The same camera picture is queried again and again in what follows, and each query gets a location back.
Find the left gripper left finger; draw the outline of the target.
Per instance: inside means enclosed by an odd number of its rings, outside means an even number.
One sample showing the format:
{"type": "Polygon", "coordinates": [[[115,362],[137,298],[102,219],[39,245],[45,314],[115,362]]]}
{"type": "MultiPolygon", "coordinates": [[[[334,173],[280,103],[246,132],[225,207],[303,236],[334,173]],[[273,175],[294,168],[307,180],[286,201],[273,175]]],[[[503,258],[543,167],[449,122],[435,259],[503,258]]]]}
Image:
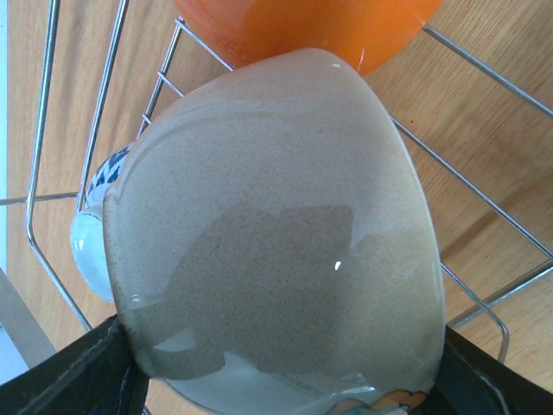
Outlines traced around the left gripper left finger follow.
{"type": "Polygon", "coordinates": [[[116,316],[1,386],[2,414],[141,414],[149,377],[116,316]]]}

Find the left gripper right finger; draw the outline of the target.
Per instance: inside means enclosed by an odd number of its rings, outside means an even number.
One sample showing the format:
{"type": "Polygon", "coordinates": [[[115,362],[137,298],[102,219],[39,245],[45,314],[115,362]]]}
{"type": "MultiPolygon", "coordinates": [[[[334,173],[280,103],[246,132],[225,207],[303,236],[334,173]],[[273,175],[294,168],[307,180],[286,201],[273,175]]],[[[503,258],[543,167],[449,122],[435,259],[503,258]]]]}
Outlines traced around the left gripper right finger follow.
{"type": "Polygon", "coordinates": [[[552,393],[447,328],[428,414],[551,414],[552,393]]]}

